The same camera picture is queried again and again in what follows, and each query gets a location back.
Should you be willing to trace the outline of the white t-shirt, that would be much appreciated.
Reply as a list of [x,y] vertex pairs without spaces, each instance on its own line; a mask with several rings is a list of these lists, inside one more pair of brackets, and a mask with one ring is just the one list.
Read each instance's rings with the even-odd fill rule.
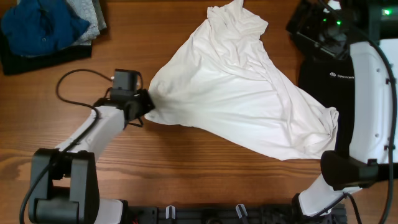
[[200,128],[281,161],[334,149],[338,111],[294,85],[269,58],[268,23],[242,1],[209,7],[203,23],[150,82],[146,115]]

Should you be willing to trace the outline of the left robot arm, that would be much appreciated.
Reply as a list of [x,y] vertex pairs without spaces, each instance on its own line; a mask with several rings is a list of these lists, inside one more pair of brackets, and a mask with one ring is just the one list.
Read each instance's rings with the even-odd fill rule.
[[96,160],[126,126],[141,127],[155,108],[146,89],[111,90],[90,117],[53,149],[32,157],[30,188],[23,207],[32,223],[124,223],[127,203],[100,197]]

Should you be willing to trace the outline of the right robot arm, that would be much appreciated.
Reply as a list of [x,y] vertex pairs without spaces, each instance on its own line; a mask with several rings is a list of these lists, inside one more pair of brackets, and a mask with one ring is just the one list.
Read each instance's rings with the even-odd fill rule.
[[397,178],[397,2],[300,1],[286,29],[305,56],[299,86],[340,113],[319,178],[294,198],[308,220]]

